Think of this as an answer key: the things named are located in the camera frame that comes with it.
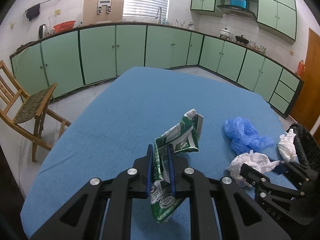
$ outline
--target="orange bottle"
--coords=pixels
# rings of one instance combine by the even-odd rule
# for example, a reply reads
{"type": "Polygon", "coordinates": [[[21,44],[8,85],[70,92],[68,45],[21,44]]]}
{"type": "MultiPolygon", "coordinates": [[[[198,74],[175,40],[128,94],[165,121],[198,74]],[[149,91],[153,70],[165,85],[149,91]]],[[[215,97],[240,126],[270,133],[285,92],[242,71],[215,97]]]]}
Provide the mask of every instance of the orange bottle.
{"type": "Polygon", "coordinates": [[[296,74],[297,74],[298,76],[301,76],[301,74],[302,74],[305,70],[306,70],[306,67],[304,66],[303,60],[301,60],[301,61],[299,62],[298,68],[297,68],[297,70],[296,70],[296,74]]]}

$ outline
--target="black garbage bag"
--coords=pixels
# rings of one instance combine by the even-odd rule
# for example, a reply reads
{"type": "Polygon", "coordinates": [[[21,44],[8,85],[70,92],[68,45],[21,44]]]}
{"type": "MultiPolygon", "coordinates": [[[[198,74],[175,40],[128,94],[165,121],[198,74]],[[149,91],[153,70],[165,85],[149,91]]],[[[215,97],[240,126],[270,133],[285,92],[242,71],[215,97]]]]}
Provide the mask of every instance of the black garbage bag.
{"type": "Polygon", "coordinates": [[[302,124],[293,123],[287,130],[293,129],[296,136],[293,144],[296,148],[299,163],[310,167],[314,171],[320,171],[320,147],[317,141],[302,124]]]}

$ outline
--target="plastic container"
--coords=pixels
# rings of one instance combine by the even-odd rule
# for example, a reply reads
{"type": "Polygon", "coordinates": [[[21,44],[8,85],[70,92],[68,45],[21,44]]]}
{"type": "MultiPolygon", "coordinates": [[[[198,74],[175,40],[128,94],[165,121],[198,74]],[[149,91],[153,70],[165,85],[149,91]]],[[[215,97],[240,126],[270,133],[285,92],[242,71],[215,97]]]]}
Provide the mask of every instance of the plastic container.
{"type": "Polygon", "coordinates": [[[230,0],[230,5],[236,5],[247,9],[247,0],[230,0]]]}
{"type": "Polygon", "coordinates": [[[53,28],[56,33],[70,30],[75,25],[75,22],[76,21],[68,21],[68,22],[60,23],[60,24],[55,25],[53,28]]]}

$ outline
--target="cabinet drawer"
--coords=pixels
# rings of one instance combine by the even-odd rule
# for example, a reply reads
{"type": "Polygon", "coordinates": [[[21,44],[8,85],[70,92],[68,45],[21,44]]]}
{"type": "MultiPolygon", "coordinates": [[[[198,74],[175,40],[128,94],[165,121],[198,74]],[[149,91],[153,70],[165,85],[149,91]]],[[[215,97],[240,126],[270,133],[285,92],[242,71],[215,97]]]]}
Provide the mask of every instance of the cabinet drawer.
{"type": "Polygon", "coordinates": [[[278,109],[281,113],[285,113],[287,110],[289,103],[285,101],[283,98],[278,96],[276,93],[273,93],[272,98],[270,100],[270,104],[273,105],[276,109],[278,109]]]}
{"type": "Polygon", "coordinates": [[[281,81],[279,81],[275,92],[288,102],[291,101],[294,95],[294,91],[283,84],[281,81]]]}
{"type": "Polygon", "coordinates": [[[297,86],[299,85],[300,80],[296,78],[294,75],[292,75],[289,71],[286,71],[285,69],[282,71],[280,80],[293,89],[293,91],[296,91],[297,86]]]}

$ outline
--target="wooden board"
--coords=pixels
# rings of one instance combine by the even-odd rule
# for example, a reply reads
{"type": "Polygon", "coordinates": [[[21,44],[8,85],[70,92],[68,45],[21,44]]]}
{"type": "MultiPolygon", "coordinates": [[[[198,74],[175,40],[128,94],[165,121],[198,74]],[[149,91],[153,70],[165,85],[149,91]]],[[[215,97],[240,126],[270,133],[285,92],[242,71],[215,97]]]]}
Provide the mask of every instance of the wooden board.
{"type": "Polygon", "coordinates": [[[111,0],[111,13],[106,13],[106,6],[102,6],[102,13],[98,14],[99,0],[84,0],[83,25],[96,24],[98,22],[118,22],[122,20],[124,0],[111,0]]]}

